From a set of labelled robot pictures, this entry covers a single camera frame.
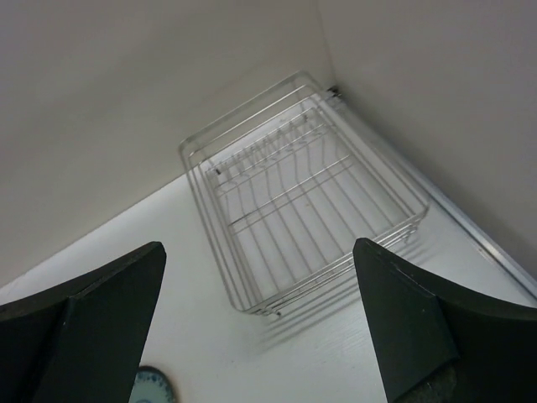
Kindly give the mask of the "dark green patterned plate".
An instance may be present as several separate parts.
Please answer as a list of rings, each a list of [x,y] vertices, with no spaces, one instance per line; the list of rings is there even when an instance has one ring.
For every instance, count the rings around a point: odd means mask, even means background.
[[[140,366],[137,370],[129,403],[175,403],[172,384],[167,376],[152,366]]]

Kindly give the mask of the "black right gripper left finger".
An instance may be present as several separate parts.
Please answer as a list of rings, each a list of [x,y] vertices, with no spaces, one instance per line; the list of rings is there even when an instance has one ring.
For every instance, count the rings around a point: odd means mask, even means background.
[[[166,252],[150,242],[1,306],[3,402],[126,402],[159,299]]]

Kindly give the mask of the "metal wire dish rack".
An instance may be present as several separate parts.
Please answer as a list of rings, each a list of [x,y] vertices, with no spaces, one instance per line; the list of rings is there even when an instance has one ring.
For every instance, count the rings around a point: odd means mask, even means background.
[[[358,238],[407,240],[424,189],[336,111],[337,94],[294,73],[179,147],[232,307],[280,314],[346,279]]]

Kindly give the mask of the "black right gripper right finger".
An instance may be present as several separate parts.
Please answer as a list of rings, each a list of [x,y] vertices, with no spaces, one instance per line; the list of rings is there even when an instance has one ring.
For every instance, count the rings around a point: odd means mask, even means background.
[[[534,402],[536,310],[411,264],[368,238],[353,260],[389,402]]]

